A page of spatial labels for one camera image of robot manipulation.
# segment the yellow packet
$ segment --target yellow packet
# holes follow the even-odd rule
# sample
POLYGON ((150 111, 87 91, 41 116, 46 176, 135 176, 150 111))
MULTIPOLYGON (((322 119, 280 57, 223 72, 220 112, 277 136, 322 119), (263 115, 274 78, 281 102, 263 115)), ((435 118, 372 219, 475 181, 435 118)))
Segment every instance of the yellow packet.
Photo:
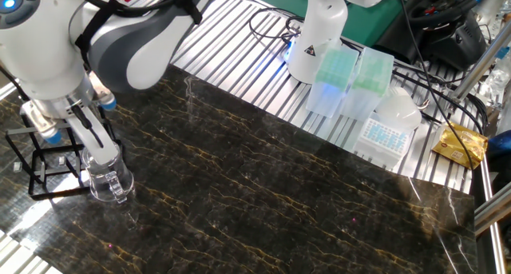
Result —
MULTIPOLYGON (((485 157, 486 149, 488 148, 488 138, 453 122, 451 122, 451 125, 456 130, 467 150, 469 150, 473 167, 477 168, 485 157)), ((432 149, 434 152, 468 169, 470 168, 469 158, 465 150, 448 125, 443 125, 437 131, 436 141, 437 144, 432 149)))

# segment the electronic device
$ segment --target electronic device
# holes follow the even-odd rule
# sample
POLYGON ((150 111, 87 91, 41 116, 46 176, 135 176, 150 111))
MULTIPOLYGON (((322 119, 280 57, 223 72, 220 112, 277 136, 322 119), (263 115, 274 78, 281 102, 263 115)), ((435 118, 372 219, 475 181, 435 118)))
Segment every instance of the electronic device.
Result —
MULTIPOLYGON (((347 0, 370 7, 381 0, 347 0)), ((341 38, 348 17, 344 0, 308 0, 307 15, 299 37, 291 41, 287 68, 292 77, 312 84, 327 44, 341 38)))
MULTIPOLYGON (((482 56, 486 41, 471 9, 481 0, 409 0, 406 4, 421 54, 467 70, 482 56)), ((413 64, 417 58, 401 14, 373 46, 413 64)))
POLYGON ((22 111, 43 138, 60 141, 57 123, 66 120, 95 162, 107 165, 119 151, 93 108, 112 109, 111 90, 155 85, 211 0, 86 1, 0 0, 0 60, 19 78, 30 98, 22 111), (84 62, 102 84, 89 80, 84 62))

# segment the white robotic arm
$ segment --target white robotic arm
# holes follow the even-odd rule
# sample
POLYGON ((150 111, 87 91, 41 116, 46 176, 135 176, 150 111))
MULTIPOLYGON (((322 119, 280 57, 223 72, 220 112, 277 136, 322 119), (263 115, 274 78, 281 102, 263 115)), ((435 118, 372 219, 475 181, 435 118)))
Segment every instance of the white robotic arm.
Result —
MULTIPOLYGON (((210 0, 193 0, 199 11, 210 0)), ((0 61, 20 79, 30 101, 22 107, 47 141, 60 140, 66 119, 100 165, 118 151, 94 116, 96 101, 115 106, 109 89, 125 92, 155 85, 194 20, 178 6, 139 18, 113 15, 92 37, 89 64, 101 79, 91 83, 74 45, 98 8, 83 0, 0 0, 0 61)))
MULTIPOLYGON (((371 7, 381 0, 347 1, 371 7)), ((341 38, 347 18, 348 9, 344 0, 308 0, 302 32, 293 41, 287 60, 287 68, 294 78, 308 84, 314 82, 324 46, 341 38)))

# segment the metal frame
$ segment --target metal frame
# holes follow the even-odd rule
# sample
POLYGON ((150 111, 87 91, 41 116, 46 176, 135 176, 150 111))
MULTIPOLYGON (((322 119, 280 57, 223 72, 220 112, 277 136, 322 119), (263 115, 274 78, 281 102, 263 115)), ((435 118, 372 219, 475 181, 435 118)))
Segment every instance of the metal frame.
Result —
MULTIPOLYGON (((110 122, 106 119, 104 110, 99 107, 99 114, 102 118, 103 126, 107 130, 107 133, 111 136, 111 138, 118 143, 122 147, 121 141, 117 140, 115 138, 115 134, 113 133, 112 126, 110 125, 110 122)), ((5 138, 7 140, 7 143, 12 148, 12 150, 16 153, 16 156, 20 160, 20 163, 22 164, 22 169, 29 175, 30 181, 29 181, 29 189, 28 193, 30 197, 35 201, 41 201, 46 199, 54 199, 58 197, 70 197, 75 195, 81 195, 85 193, 90 192, 90 187, 85 186, 84 183, 81 180, 81 171, 85 170, 84 165, 81 163, 81 155, 80 151, 84 149, 83 144, 78 144, 76 142, 76 139, 73 134, 73 130, 70 128, 69 124, 62 123, 57 126, 58 129, 63 130, 67 132, 69 136, 69 140, 71 141, 71 145, 66 146, 58 146, 58 147, 49 147, 49 148, 42 148, 41 145, 38 143, 38 139, 35 136, 35 133, 37 130, 34 127, 31 127, 28 118, 25 114, 22 114, 22 120, 23 124, 25 125, 25 128, 21 129, 10 129, 6 131, 5 138), (17 135, 26 135, 28 134, 30 136, 30 140, 32 141, 35 150, 32 152, 31 155, 31 164, 29 164, 26 159, 23 157, 22 153, 14 143, 12 136, 17 135), (55 169, 48 169, 48 165, 46 163, 46 157, 45 154, 51 154, 51 153, 74 153, 75 154, 75 162, 74 165, 71 164, 69 159, 66 156, 63 156, 62 163, 59 163, 59 167, 55 169), (57 176, 57 175, 64 175, 64 174, 73 174, 78 180, 79 187, 75 189, 69 189, 59 192, 50 192, 48 191, 46 187, 46 182, 48 180, 48 177, 51 176, 57 176), (44 193, 41 194, 34 194, 34 189, 36 182, 38 185, 41 186, 42 191, 44 193)))

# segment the black marble surface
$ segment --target black marble surface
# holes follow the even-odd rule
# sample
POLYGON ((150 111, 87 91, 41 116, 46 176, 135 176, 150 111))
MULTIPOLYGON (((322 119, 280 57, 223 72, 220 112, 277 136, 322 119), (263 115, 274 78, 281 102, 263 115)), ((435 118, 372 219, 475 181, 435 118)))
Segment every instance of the black marble surface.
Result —
MULTIPOLYGON (((388 173, 181 70, 165 76, 109 114, 136 199, 33 202, 2 141, 0 229, 66 274, 476 272, 472 197, 388 173)), ((16 97, 0 109, 3 129, 19 127, 16 97)))

